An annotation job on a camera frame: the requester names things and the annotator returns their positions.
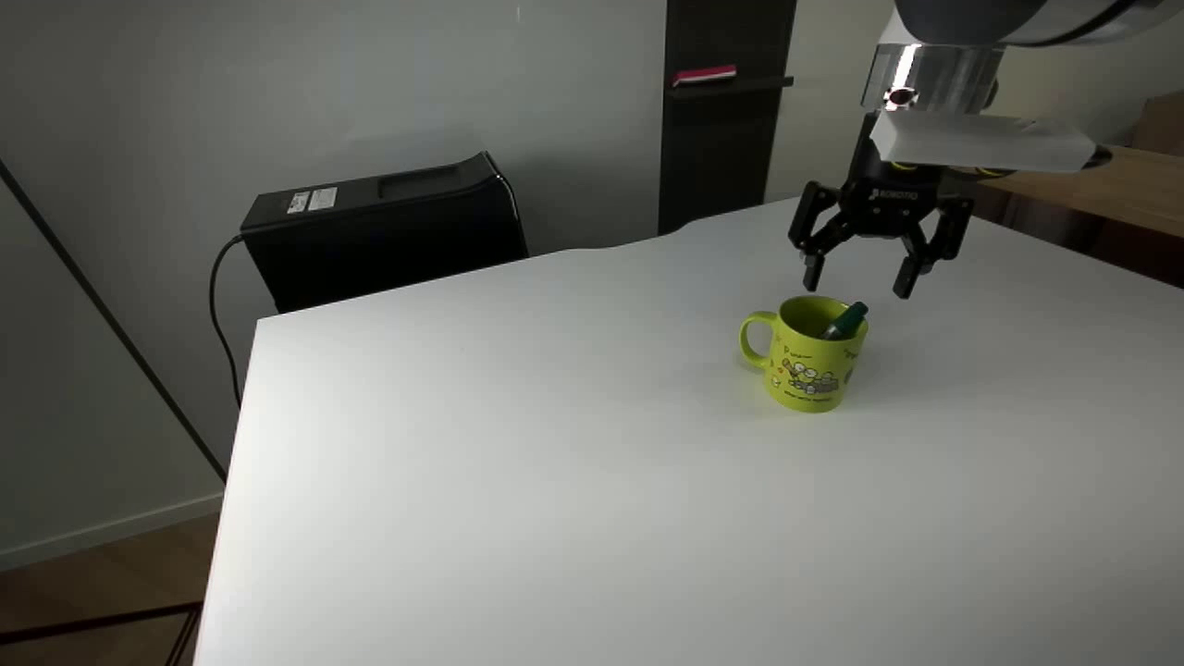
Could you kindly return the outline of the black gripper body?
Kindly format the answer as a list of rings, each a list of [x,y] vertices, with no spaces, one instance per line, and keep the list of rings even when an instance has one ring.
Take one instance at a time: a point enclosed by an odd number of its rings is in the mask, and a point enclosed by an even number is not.
[[[840,183],[811,181],[800,197],[789,239],[835,246],[847,235],[904,235],[909,246],[957,246],[971,228],[971,199],[948,191],[943,165],[892,165],[872,149],[876,118],[858,125],[856,154]]]

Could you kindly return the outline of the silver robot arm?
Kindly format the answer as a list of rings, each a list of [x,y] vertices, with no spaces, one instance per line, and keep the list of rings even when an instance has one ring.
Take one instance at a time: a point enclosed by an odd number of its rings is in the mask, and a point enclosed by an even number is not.
[[[840,183],[807,181],[789,226],[814,293],[851,235],[904,242],[892,293],[963,250],[971,183],[1000,172],[1085,172],[1110,149],[1056,118],[1000,118],[1009,46],[1106,45],[1181,13],[1181,0],[892,0],[862,83],[862,125]]]

